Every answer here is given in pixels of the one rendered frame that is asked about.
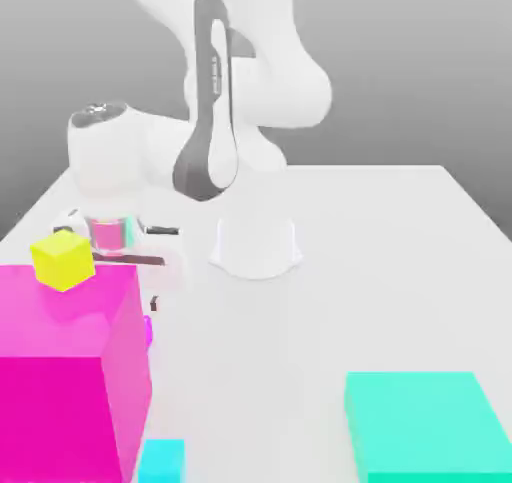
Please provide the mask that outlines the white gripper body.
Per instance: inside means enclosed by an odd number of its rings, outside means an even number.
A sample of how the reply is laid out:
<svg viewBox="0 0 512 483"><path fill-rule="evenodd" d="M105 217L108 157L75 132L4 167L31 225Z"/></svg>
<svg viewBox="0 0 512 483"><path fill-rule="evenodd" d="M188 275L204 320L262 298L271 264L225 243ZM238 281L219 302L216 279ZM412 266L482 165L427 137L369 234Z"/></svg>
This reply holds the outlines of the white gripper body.
<svg viewBox="0 0 512 483"><path fill-rule="evenodd" d="M187 261L181 250L173 247L146 246L141 250L101 254L93 252L96 262L135 265L144 291L166 293L180 289L187 279Z"/></svg>

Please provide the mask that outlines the small yellow cube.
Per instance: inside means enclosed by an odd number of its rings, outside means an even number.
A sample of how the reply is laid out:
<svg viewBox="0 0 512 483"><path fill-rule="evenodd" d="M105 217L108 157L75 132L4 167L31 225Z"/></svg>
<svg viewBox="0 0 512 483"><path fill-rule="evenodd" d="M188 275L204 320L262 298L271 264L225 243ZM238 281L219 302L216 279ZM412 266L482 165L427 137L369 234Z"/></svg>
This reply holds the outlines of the small yellow cube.
<svg viewBox="0 0 512 483"><path fill-rule="evenodd" d="M59 230L30 245L36 279L65 292L95 275L90 242L69 230Z"/></svg>

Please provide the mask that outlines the small cyan cube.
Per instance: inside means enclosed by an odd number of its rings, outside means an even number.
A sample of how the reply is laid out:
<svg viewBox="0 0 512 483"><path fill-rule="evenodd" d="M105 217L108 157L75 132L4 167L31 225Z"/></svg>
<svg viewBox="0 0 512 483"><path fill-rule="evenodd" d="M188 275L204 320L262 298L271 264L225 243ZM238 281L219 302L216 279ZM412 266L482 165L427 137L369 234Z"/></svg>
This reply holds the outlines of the small cyan cube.
<svg viewBox="0 0 512 483"><path fill-rule="evenodd" d="M138 483L185 483L185 442L147 439L137 476Z"/></svg>

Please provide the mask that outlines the large magenta box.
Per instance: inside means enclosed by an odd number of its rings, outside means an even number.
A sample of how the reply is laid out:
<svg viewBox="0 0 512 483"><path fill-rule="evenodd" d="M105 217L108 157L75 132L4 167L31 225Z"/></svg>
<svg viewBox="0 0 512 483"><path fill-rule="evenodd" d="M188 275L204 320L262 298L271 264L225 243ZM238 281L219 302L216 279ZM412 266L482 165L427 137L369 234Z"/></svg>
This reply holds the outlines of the large magenta box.
<svg viewBox="0 0 512 483"><path fill-rule="evenodd" d="M0 267L0 483L130 483L151 395L135 267Z"/></svg>

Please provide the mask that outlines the large turquoise box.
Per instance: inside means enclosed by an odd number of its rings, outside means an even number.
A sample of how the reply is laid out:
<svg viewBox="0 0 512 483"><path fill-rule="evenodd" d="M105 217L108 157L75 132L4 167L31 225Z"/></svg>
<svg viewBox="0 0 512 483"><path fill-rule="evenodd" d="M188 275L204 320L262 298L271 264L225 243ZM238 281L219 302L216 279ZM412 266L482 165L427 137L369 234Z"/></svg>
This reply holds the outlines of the large turquoise box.
<svg viewBox="0 0 512 483"><path fill-rule="evenodd" d="M358 483L512 483L512 442L471 372L350 372Z"/></svg>

